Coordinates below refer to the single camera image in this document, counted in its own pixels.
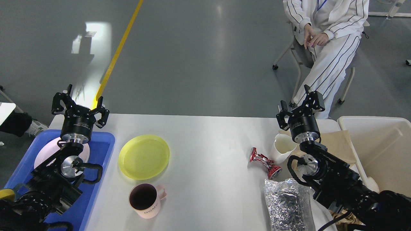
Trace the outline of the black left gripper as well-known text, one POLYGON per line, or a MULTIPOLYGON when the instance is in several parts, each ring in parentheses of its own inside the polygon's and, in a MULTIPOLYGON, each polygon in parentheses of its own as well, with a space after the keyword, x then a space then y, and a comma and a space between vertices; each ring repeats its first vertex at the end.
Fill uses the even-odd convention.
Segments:
POLYGON ((109 110, 103 105, 103 96, 97 100, 96 108, 90 110, 87 107, 76 106, 71 98, 73 85, 69 84, 66 92, 57 92, 53 97, 51 113, 53 115, 64 115, 63 127, 60 138, 65 142, 86 144, 91 141, 94 124, 103 128, 107 124, 109 110))

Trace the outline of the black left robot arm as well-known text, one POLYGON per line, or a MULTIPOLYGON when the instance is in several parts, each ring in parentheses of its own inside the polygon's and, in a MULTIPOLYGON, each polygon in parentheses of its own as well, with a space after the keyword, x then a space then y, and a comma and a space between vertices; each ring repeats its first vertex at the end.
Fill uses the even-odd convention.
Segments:
POLYGON ((28 189, 14 199, 1 198, 2 231, 47 231, 65 227, 73 230, 70 222, 45 222, 51 213, 66 212, 81 196, 79 186, 97 184, 103 175, 103 167, 83 161, 80 154, 91 141, 94 125, 103 128, 107 124, 109 110, 105 109, 103 96, 96 107, 89 109, 76 104, 71 98, 72 85, 66 92, 53 97, 53 115, 63 114, 58 151, 31 171, 32 178, 24 183, 28 189))

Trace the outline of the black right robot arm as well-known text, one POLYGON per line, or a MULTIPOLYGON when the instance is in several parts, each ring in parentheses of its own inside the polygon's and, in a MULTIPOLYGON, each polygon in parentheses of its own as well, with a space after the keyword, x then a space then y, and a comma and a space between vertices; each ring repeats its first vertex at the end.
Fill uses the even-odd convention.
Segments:
POLYGON ((292 140, 304 155, 289 156, 287 168, 299 184, 314 190, 313 198, 326 209, 346 213, 320 228, 325 230, 353 214, 361 225, 349 224, 348 231, 409 231, 411 229, 411 202, 408 196, 384 190, 376 193, 360 180, 345 161, 330 154, 319 142, 320 131, 314 114, 325 110, 321 93, 304 85, 306 97, 302 105, 288 110, 281 101, 276 115, 279 127, 290 130, 292 140))

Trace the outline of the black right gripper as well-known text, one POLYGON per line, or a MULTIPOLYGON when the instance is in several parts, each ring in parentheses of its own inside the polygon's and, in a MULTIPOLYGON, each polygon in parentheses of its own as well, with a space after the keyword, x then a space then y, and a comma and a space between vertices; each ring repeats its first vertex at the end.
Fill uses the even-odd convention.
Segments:
POLYGON ((306 97, 297 107, 300 116, 292 116, 292 110, 286 101, 281 100, 279 113, 276 114, 278 126, 282 130, 289 130, 295 143, 304 141, 316 141, 320 139, 320 131, 314 116, 315 113, 325 111, 323 95, 318 91, 312 91, 308 85, 304 85, 306 97))

